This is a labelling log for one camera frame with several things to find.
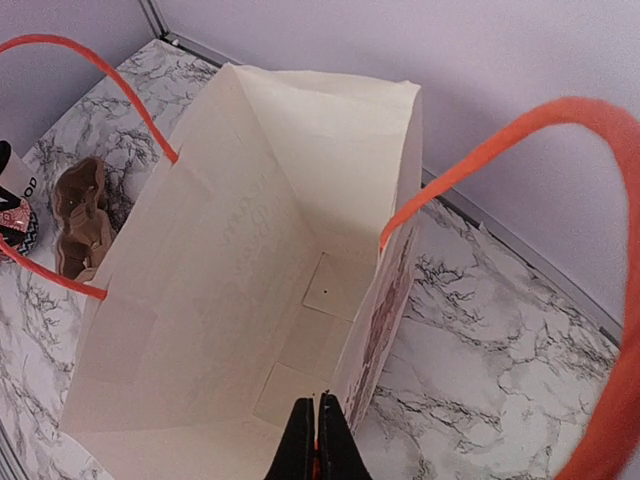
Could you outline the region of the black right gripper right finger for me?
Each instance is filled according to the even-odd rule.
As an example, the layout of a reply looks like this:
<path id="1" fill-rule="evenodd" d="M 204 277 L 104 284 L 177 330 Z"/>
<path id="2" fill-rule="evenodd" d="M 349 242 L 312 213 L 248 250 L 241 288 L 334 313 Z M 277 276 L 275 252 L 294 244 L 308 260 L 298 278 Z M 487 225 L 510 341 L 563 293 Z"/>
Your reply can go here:
<path id="1" fill-rule="evenodd" d="M 318 412 L 318 478 L 370 480 L 338 398 L 323 393 Z"/>

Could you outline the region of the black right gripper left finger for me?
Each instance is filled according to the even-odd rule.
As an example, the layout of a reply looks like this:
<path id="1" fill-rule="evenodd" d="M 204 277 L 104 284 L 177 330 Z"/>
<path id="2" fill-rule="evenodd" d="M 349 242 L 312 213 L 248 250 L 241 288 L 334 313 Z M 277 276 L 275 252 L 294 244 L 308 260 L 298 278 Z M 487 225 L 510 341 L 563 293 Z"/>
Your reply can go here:
<path id="1" fill-rule="evenodd" d="M 312 398 L 295 401 L 267 480 L 312 480 L 315 462 L 315 417 Z"/>

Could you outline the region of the white paper takeout bag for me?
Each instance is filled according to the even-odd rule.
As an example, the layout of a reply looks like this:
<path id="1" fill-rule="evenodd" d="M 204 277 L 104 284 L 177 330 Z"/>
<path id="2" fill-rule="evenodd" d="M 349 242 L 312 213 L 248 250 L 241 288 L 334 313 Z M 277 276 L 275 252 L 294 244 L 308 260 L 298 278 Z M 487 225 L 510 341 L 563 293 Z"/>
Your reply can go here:
<path id="1" fill-rule="evenodd" d="M 615 479 L 639 441 L 639 124 L 564 97 L 423 184 L 413 83 L 225 65 L 117 70 L 26 158 L 27 262 L 1 266 L 1 422 L 32 479 L 261 479 L 329 392 L 376 479 Z M 435 198 L 577 124 L 628 195 L 622 341 Z M 60 176 L 105 165 L 115 239 L 57 273 Z"/>

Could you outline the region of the brown cardboard cup carrier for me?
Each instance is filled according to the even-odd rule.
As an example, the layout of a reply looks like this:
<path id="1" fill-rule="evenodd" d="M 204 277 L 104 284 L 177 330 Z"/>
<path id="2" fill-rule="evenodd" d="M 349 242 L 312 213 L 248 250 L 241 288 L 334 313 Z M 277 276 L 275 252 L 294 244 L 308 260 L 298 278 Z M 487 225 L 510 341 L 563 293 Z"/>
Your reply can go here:
<path id="1" fill-rule="evenodd" d="M 58 274 L 80 283 L 94 278 L 116 236 L 106 207 L 102 159 L 87 157 L 60 176 L 52 193 L 53 214 L 61 228 Z"/>

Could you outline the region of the white paper coffee cup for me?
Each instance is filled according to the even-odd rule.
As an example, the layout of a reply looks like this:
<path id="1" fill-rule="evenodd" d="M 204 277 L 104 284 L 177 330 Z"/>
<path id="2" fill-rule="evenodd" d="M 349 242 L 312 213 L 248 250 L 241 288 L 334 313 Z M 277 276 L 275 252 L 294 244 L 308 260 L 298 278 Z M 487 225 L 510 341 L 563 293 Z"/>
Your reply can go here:
<path id="1" fill-rule="evenodd" d="M 12 194 L 31 201 L 37 193 L 36 174 L 14 151 L 11 144 L 1 140 L 1 186 Z"/>

